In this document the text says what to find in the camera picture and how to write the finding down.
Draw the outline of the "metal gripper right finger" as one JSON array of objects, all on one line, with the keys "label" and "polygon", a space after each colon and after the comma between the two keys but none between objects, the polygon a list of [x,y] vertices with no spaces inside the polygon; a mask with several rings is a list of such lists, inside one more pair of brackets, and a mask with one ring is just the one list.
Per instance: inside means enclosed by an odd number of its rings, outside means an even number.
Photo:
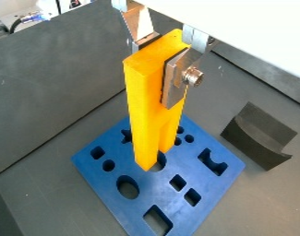
[{"label": "metal gripper right finger", "polygon": [[166,61],[161,103],[170,109],[183,98],[189,86],[201,84],[203,73],[199,62],[218,44],[218,39],[189,25],[182,25],[182,42],[186,43]]}]

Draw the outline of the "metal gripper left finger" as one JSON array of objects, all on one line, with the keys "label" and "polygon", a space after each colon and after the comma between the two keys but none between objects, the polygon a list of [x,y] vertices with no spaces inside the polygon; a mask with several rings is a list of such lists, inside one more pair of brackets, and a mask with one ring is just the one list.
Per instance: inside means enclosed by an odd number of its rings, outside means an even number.
[{"label": "metal gripper left finger", "polygon": [[149,8],[135,0],[111,0],[111,6],[120,14],[130,36],[131,53],[135,53],[161,37],[153,28]]}]

